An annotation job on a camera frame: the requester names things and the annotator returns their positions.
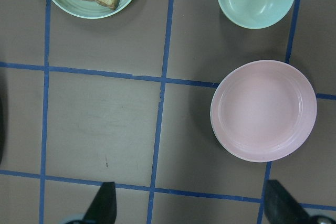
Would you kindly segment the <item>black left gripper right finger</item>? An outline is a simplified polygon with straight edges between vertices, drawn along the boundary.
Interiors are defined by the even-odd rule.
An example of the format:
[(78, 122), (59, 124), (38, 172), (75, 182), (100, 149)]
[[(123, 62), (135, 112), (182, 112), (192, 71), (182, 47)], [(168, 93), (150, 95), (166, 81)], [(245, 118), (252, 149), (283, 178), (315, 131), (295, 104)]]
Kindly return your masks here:
[(277, 180), (266, 182), (264, 213), (271, 224), (308, 223), (310, 216)]

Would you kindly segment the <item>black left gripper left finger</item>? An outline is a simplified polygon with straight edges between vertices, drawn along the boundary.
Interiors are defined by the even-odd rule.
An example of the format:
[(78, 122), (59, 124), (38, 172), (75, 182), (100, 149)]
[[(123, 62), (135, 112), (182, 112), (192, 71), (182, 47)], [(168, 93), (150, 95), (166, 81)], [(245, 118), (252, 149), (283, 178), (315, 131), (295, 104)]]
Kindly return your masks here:
[(104, 182), (86, 211), (84, 223), (115, 223), (116, 187), (114, 182)]

